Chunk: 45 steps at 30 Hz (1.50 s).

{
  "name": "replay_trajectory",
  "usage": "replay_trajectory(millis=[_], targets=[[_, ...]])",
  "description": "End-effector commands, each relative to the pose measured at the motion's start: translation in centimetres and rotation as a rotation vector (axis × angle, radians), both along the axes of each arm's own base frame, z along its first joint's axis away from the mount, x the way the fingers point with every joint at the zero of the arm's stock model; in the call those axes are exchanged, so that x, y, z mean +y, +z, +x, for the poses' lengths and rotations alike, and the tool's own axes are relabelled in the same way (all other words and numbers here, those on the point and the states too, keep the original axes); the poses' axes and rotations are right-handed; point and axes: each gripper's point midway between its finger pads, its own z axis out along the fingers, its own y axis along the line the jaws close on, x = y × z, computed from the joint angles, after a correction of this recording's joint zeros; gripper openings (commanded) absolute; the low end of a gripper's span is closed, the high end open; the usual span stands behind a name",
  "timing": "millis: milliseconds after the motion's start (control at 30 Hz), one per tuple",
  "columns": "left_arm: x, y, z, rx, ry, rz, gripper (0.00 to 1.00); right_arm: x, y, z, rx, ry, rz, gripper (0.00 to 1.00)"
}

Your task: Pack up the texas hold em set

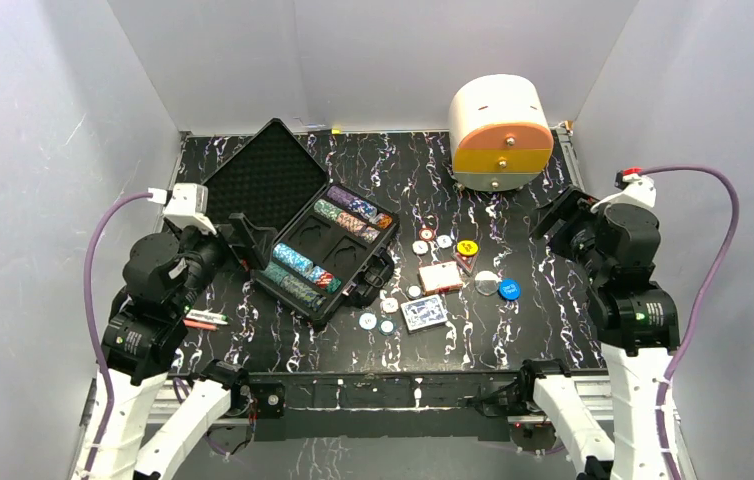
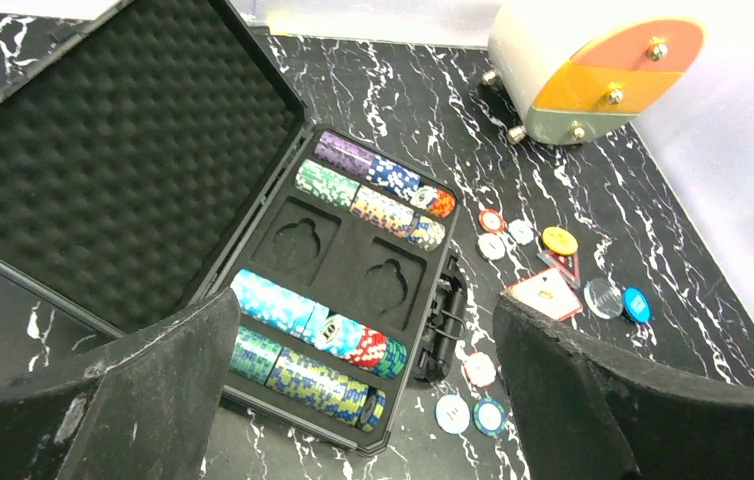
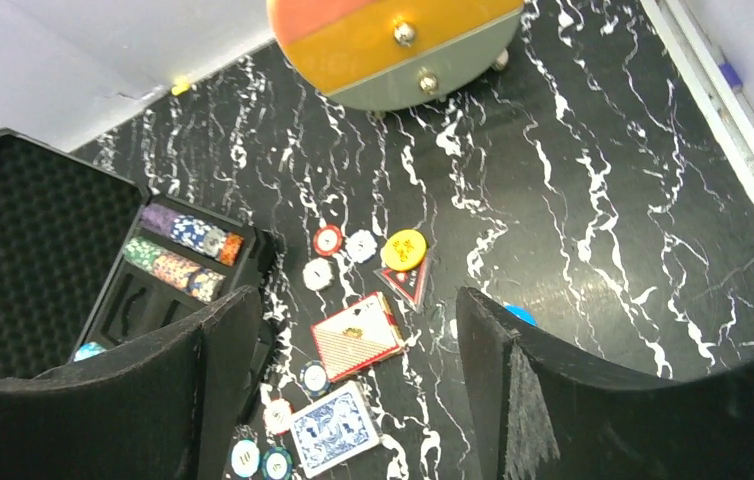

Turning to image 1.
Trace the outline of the red playing card deck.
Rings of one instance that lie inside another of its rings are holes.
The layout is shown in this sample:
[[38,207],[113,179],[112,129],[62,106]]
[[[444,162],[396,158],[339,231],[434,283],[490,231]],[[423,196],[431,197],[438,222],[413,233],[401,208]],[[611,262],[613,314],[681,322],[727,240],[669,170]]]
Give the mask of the red playing card deck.
[[464,285],[455,261],[437,263],[419,268],[421,288],[426,295],[457,291]]

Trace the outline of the blue playing card deck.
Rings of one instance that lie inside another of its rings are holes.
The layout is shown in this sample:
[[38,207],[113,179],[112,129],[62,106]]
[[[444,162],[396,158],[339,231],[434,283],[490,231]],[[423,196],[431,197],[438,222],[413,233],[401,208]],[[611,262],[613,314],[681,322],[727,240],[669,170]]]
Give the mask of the blue playing card deck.
[[448,322],[447,310],[439,295],[429,295],[402,303],[400,310],[410,333]]

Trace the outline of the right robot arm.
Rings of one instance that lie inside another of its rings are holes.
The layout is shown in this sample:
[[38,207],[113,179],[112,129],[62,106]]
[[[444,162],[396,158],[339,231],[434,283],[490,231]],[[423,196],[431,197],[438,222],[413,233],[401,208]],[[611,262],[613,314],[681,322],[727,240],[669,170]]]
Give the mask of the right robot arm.
[[583,267],[587,313],[607,364],[614,432],[606,434],[560,361],[527,360],[518,405],[543,413],[579,479],[677,479],[666,370],[680,346],[678,311],[651,277],[659,221],[643,206],[609,203],[568,187],[531,234]]

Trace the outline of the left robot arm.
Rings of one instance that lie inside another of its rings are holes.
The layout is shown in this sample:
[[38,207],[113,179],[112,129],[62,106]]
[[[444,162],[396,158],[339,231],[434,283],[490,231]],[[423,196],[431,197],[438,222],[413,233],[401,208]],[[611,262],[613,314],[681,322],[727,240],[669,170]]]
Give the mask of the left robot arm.
[[74,479],[170,479],[217,420],[247,420],[254,438],[260,397],[239,364],[212,360],[150,440],[144,438],[157,396],[168,382],[186,314],[230,260],[226,244],[189,226],[149,234],[131,248],[125,286],[113,300],[101,339],[98,374]]

